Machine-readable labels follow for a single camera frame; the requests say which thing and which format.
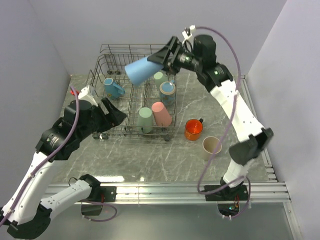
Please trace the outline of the green plastic cup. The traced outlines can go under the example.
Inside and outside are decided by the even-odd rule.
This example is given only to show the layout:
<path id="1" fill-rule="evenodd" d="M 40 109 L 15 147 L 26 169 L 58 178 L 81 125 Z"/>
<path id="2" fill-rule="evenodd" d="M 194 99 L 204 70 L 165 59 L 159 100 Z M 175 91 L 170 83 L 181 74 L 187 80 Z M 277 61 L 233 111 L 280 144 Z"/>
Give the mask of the green plastic cup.
<path id="1" fill-rule="evenodd" d="M 166 80 L 165 80 L 165 75 L 162 73 L 162 72 L 157 72 L 157 73 L 155 73 L 154 74 L 154 76 L 153 76 L 153 78 L 154 78 L 154 83 L 155 83 L 155 85 L 157 86 L 157 88 L 159 88 L 160 87 L 160 85 L 163 83 L 163 82 L 165 82 Z"/>
<path id="2" fill-rule="evenodd" d="M 142 107 L 138 112 L 137 129 L 141 134 L 148 134 L 153 130 L 153 112 L 148 107 Z"/>

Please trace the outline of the light blue floral mug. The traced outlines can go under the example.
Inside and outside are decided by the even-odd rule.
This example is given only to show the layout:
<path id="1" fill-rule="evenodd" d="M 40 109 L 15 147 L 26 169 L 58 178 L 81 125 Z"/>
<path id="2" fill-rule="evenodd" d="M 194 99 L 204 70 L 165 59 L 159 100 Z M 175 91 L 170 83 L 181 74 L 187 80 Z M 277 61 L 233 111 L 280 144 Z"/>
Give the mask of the light blue floral mug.
<path id="1" fill-rule="evenodd" d="M 106 78 L 103 85 L 107 97 L 111 100 L 123 97 L 126 93 L 125 89 L 118 85 L 113 78 Z"/>

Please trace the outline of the blue plastic cup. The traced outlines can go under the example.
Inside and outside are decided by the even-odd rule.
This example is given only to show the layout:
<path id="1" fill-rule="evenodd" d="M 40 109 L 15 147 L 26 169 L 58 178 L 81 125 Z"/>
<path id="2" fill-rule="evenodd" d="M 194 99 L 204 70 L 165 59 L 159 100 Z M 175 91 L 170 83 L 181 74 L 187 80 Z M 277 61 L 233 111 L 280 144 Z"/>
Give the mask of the blue plastic cup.
<path id="1" fill-rule="evenodd" d="M 149 61 L 148 57 L 144 57 L 126 65 L 124 70 L 130 82 L 134 86 L 139 86 L 162 68 L 162 64 Z"/>

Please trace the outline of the teal patterned mug yellow inside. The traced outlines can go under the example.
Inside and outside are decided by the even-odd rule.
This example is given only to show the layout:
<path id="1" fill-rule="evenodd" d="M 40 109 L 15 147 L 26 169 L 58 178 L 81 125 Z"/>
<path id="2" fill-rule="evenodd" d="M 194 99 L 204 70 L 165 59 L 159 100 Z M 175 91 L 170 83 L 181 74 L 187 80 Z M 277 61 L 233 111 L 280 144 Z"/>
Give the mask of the teal patterned mug yellow inside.
<path id="1" fill-rule="evenodd" d="M 173 81 L 165 81 L 159 87 L 159 96 L 165 106 L 170 106 L 176 99 L 176 85 Z"/>

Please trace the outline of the pink plastic cup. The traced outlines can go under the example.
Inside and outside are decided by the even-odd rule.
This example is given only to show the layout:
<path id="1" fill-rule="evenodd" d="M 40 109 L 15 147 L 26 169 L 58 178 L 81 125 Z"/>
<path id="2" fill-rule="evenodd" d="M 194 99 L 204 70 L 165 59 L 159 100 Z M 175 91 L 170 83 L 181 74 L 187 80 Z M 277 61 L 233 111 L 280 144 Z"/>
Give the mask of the pink plastic cup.
<path id="1" fill-rule="evenodd" d="M 154 120 L 159 127 L 168 127 L 172 123 L 172 117 L 162 102 L 155 102 L 151 106 Z"/>

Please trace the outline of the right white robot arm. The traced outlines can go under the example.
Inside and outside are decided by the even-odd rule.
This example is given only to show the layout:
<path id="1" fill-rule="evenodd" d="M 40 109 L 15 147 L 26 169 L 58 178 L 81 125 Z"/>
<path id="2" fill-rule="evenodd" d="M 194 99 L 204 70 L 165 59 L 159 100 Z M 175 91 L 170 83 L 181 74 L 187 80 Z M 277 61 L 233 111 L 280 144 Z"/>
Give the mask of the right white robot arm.
<path id="1" fill-rule="evenodd" d="M 249 168 L 271 141 L 274 133 L 265 128 L 254 116 L 239 93 L 240 80 L 234 80 L 228 68 L 217 62 L 216 42 L 213 37 L 200 34 L 194 37 L 191 51 L 185 49 L 177 37 L 159 51 L 147 57 L 149 62 L 163 65 L 163 69 L 176 74 L 180 69 L 195 72 L 198 81 L 220 104 L 229 119 L 229 130 L 234 128 L 238 142 L 229 148 L 230 163 L 220 180 L 220 187 L 210 191 L 220 191 L 226 200 L 233 199 L 238 193 Z"/>

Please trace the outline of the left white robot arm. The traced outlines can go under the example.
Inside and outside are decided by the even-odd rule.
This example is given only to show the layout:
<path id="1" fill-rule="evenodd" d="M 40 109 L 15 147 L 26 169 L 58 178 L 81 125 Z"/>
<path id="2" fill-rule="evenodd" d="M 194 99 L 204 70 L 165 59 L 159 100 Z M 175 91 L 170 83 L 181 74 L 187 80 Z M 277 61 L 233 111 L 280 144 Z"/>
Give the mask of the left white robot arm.
<path id="1" fill-rule="evenodd" d="M 103 98 L 100 105 L 88 100 L 73 100 L 53 126 L 43 132 L 30 167 L 11 199 L 0 209 L 0 223 L 15 239 L 34 240 L 61 212 L 79 201 L 102 204 L 106 193 L 101 182 L 90 174 L 64 190 L 43 198 L 56 173 L 93 133 L 103 133 L 120 125 L 127 115 Z"/>

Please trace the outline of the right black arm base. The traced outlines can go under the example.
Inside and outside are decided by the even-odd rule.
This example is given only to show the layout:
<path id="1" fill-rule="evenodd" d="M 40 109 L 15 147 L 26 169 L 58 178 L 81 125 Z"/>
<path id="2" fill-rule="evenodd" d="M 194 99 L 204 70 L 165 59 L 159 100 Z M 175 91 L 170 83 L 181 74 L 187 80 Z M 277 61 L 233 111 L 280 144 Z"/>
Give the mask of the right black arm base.
<path id="1" fill-rule="evenodd" d="M 235 218 L 240 212 L 240 201 L 246 201 L 249 206 L 251 189 L 241 184 L 235 188 L 226 187 L 220 191 L 205 196 L 207 202 L 219 202 L 217 208 L 224 218 Z"/>

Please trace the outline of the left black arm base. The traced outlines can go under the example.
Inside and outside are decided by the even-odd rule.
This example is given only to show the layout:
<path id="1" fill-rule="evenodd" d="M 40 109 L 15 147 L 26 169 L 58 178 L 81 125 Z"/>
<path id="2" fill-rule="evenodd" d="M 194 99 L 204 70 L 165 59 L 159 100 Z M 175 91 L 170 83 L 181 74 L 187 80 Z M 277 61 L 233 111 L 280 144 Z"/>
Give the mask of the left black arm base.
<path id="1" fill-rule="evenodd" d="M 81 214 L 86 217 L 99 216 L 103 212 L 105 204 L 113 203 L 116 200 L 116 186 L 99 186 L 93 189 L 89 197 L 85 198 L 85 203 L 95 202 L 95 204 L 82 204 Z"/>

